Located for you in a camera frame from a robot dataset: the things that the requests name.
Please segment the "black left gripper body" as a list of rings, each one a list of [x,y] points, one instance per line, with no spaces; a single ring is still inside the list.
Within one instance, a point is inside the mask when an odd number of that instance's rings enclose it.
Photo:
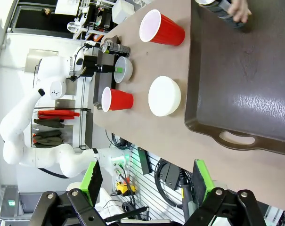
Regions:
[[[83,66],[86,68],[83,73],[84,76],[93,76],[94,73],[101,72],[101,66],[97,64],[95,59],[84,59]]]

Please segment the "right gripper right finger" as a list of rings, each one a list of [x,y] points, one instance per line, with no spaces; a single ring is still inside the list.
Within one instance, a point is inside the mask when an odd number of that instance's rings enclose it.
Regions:
[[[254,193],[247,189],[235,193],[215,186],[203,160],[194,161],[191,178],[199,206],[184,225],[208,226],[216,218],[226,218],[231,226],[266,225]]]

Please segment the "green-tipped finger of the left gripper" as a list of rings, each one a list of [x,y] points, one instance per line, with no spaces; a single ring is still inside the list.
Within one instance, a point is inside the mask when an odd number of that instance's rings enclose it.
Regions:
[[[115,67],[113,65],[102,65],[102,73],[122,73],[122,67]]]

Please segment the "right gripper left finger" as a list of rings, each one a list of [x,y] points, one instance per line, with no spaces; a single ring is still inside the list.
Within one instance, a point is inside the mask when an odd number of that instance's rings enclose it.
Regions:
[[[91,162],[79,188],[58,195],[44,192],[30,219],[32,226],[101,226],[95,209],[103,178],[99,162]]]

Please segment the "person's hand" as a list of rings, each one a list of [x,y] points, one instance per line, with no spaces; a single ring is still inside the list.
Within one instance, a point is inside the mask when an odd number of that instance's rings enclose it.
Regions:
[[[228,8],[228,14],[233,17],[235,22],[246,23],[248,16],[252,13],[248,8],[247,0],[232,0]]]

